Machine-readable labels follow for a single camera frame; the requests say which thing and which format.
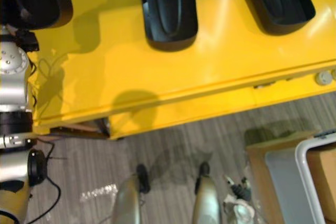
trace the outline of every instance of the black plastic cover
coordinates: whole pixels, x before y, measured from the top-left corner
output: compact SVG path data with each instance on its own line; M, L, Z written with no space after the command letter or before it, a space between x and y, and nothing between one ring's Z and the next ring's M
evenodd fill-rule
M48 175L47 160L40 150L32 149L28 157L29 186L41 184Z
M0 112L0 134L10 135L33 131L31 112Z
M1 24L19 29L62 26L71 18L71 0L1 0Z
M198 31L196 0L142 0L146 36L152 46L182 49Z
M251 0L264 29L285 34L305 25L315 16L311 0Z

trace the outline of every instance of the cardboard box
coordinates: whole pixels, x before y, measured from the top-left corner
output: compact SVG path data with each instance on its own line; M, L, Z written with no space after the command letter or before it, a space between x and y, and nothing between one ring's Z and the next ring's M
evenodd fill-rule
M336 222L336 144L309 150L307 161L323 214Z
M314 133L315 132L296 132L288 137L278 138L246 147L256 186L256 194L260 199L261 210L268 223L284 224L285 221L282 217L277 194L265 162L265 154L270 151L295 147L301 141L312 137Z

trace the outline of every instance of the gray container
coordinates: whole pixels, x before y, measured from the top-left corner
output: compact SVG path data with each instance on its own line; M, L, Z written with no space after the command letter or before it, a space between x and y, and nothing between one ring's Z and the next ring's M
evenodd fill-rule
M325 224L306 154L311 148L335 142L334 133L302 141L296 148L266 153L286 224Z

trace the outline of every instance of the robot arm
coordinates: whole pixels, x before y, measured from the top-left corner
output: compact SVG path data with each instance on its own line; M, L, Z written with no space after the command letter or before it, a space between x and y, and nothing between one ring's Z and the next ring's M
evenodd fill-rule
M47 177L46 158L33 149L27 52L37 51L38 42L28 30L61 26L71 17L71 0L1 0L0 223L24 223L30 190Z

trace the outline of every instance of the floor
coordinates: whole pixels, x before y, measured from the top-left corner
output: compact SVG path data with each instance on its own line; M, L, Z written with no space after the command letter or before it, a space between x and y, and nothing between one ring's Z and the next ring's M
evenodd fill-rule
M336 127L336 92L127 137L120 141L55 141L49 176L61 186L59 204L36 223L105 224L115 189L143 163L152 190L143 196L143 224L191 223L198 166L209 161L220 200L229 192L223 175L240 181L250 170L246 143L291 131ZM268 129L256 135L255 129ZM49 146L39 144L47 151ZM52 205L55 188L33 190L27 220Z

